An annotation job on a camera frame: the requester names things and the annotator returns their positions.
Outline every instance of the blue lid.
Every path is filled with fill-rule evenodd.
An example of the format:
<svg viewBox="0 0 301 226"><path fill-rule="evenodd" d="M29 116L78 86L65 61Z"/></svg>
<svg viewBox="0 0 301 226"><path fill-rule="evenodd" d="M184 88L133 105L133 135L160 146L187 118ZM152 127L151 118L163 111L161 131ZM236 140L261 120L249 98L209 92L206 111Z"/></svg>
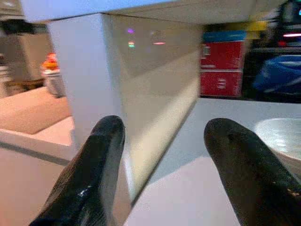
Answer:
<svg viewBox="0 0 301 226"><path fill-rule="evenodd" d="M203 35L204 42L219 41L243 41L246 38L246 32L241 31L224 31L224 32L206 32Z"/></svg>

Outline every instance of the white tabletop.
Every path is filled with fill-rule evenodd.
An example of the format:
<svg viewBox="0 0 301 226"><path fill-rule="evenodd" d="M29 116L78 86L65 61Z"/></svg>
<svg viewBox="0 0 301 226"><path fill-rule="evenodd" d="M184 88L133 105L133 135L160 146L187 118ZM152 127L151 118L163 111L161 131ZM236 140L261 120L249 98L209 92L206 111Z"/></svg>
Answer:
<svg viewBox="0 0 301 226"><path fill-rule="evenodd" d="M268 118L301 118L301 105L201 98L134 206L126 226L239 225L203 133L213 118L253 130Z"/></svg>

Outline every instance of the white bowl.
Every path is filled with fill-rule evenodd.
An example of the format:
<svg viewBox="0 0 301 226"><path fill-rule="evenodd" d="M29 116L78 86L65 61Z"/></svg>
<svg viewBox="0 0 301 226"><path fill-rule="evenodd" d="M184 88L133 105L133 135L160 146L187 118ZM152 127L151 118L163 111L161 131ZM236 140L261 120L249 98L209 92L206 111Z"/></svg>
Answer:
<svg viewBox="0 0 301 226"><path fill-rule="evenodd" d="M301 119L268 119L255 125L255 133L279 160L301 178Z"/></svg>

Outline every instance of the carpet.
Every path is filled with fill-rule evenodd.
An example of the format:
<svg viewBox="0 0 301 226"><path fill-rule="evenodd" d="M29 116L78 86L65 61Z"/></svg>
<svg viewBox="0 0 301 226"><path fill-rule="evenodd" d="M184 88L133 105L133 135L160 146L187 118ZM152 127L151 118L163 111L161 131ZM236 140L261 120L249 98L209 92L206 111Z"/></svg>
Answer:
<svg viewBox="0 0 301 226"><path fill-rule="evenodd" d="M53 98L0 117L0 129L35 134L71 116L66 97Z"/></svg>

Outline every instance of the red storage box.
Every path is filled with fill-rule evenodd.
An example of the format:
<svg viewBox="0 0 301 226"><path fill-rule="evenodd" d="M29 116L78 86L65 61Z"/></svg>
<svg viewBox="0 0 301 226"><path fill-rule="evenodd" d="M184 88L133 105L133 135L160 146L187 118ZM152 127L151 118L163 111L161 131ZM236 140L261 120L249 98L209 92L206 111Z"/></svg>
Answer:
<svg viewBox="0 0 301 226"><path fill-rule="evenodd" d="M201 68L212 70L238 70L244 63L244 42L225 41L203 44Z"/></svg>
<svg viewBox="0 0 301 226"><path fill-rule="evenodd" d="M241 77L241 71L203 71L201 95L239 97Z"/></svg>

